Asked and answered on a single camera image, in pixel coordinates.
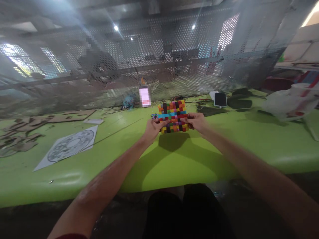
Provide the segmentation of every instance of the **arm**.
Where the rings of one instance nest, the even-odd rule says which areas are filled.
[[[311,197],[277,169],[211,129],[202,113],[188,117],[181,121],[214,145],[299,238],[319,238],[319,205]]]
[[[104,208],[110,203],[135,162],[154,142],[160,129],[169,120],[149,120],[144,135],[124,154],[102,170],[79,193],[54,226],[48,239],[65,234],[82,234],[90,238],[92,229]]]

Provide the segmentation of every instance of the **metal mesh partition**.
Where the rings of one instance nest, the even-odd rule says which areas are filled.
[[[77,9],[71,26],[0,38],[1,117],[121,105],[143,82],[152,101],[259,86],[315,3],[212,2],[152,12],[157,1],[128,1],[134,13],[116,20],[116,5],[90,21]]]

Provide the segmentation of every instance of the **phone screen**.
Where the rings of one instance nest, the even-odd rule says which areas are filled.
[[[142,87],[139,89],[142,107],[147,107],[151,105],[149,89],[147,87]]]
[[[227,106],[227,98],[225,93],[215,93],[215,105]]]

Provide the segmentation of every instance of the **pants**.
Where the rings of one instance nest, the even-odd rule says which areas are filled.
[[[227,216],[213,192],[203,184],[185,189],[183,202],[169,192],[149,198],[143,239],[235,238]]]

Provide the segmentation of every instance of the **person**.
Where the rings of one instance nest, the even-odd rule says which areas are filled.
[[[211,128],[202,113],[189,113],[188,118],[181,121],[214,145],[298,238],[319,238],[319,206],[294,182]],[[143,136],[79,193],[48,239],[90,238],[99,215],[116,195],[134,163],[167,123],[149,120]],[[177,237],[235,238],[221,206],[204,184],[185,187],[183,202],[165,191],[158,191],[149,198],[143,238]]]

